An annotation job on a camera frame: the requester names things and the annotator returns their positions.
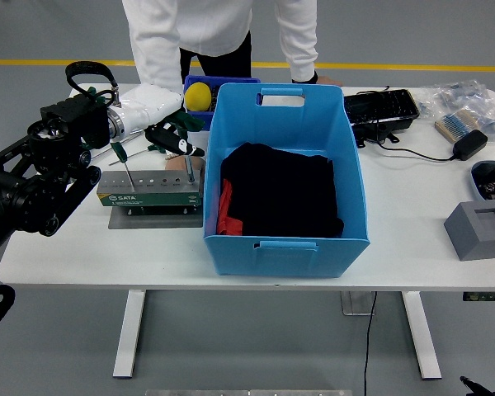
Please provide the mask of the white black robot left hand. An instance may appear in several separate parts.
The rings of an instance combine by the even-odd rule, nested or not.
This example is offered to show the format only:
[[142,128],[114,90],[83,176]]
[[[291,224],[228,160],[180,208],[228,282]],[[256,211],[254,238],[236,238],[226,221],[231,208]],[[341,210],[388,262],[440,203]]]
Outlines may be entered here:
[[205,151],[163,127],[168,116],[182,109],[182,96],[150,84],[140,84],[108,108],[110,143],[119,143],[130,132],[142,130],[146,139],[171,153],[203,157]]

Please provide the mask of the person's right hand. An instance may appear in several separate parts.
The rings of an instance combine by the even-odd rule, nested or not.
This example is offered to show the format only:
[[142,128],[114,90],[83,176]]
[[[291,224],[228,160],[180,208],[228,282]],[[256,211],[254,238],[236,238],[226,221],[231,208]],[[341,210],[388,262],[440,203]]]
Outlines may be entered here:
[[[205,167],[205,160],[201,157],[190,156],[191,166],[194,172],[200,172]],[[166,170],[183,170],[186,171],[186,157],[178,156],[166,161]]]

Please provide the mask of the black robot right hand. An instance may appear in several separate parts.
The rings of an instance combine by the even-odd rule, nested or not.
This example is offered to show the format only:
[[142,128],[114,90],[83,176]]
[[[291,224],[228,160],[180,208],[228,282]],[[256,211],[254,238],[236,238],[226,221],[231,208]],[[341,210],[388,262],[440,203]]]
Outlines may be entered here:
[[471,380],[470,378],[468,378],[466,376],[463,376],[463,375],[460,376],[460,381],[464,386],[466,386],[470,390],[469,395],[495,396],[495,391],[487,389],[483,385]]

